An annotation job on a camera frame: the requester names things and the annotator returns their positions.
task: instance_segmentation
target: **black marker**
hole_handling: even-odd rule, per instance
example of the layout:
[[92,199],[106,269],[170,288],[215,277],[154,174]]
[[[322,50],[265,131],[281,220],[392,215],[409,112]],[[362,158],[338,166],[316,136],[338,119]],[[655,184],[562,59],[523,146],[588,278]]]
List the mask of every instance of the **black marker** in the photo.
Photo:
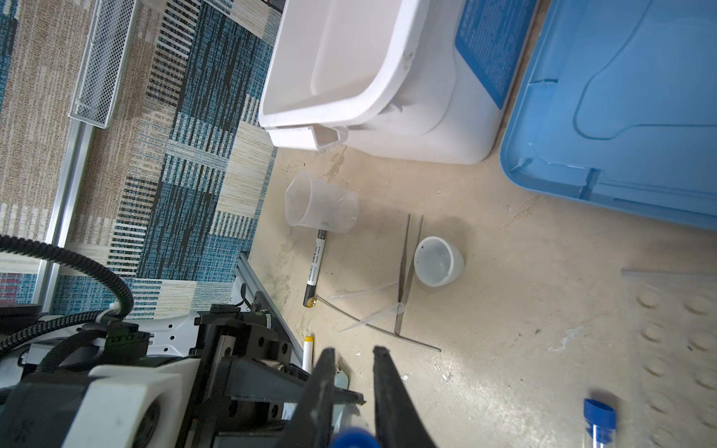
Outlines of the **black marker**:
[[311,257],[311,270],[309,271],[309,278],[306,280],[304,306],[307,308],[311,308],[316,304],[316,280],[318,280],[318,270],[321,267],[321,257],[323,256],[324,244],[326,244],[326,230],[319,230],[318,236],[316,237],[314,255]]

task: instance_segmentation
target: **carpet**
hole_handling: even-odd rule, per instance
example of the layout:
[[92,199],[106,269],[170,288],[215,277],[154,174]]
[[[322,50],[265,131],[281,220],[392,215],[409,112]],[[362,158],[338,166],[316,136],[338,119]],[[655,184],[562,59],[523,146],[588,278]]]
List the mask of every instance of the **carpet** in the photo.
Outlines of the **carpet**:
[[[0,232],[44,239],[93,4],[0,0]],[[96,130],[67,248],[125,278],[131,318],[226,301],[276,148],[257,122],[283,1],[142,1],[118,103]],[[32,259],[0,254],[0,300],[29,302]],[[106,307],[60,271],[53,312]]]

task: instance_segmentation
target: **blue plastic container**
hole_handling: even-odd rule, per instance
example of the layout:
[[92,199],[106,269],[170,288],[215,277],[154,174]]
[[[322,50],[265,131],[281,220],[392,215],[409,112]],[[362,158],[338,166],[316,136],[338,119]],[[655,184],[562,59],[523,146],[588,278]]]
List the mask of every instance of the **blue plastic container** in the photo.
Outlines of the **blue plastic container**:
[[500,162],[519,186],[717,229],[717,1],[554,0]]

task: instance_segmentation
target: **measuring cup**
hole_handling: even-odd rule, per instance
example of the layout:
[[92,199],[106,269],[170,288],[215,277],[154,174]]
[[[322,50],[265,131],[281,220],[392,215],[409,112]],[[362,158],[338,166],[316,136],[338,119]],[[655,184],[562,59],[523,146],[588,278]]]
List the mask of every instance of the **measuring cup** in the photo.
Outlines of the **measuring cup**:
[[346,233],[359,218],[359,195],[307,173],[299,173],[286,189],[284,215],[290,226]]

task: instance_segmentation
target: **white marker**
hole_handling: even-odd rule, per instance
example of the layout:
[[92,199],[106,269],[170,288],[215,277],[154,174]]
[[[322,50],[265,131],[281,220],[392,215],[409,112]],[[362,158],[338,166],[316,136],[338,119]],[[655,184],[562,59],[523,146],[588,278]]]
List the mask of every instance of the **white marker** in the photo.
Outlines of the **white marker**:
[[304,338],[304,359],[301,360],[301,368],[306,373],[313,372],[313,338],[311,336]]

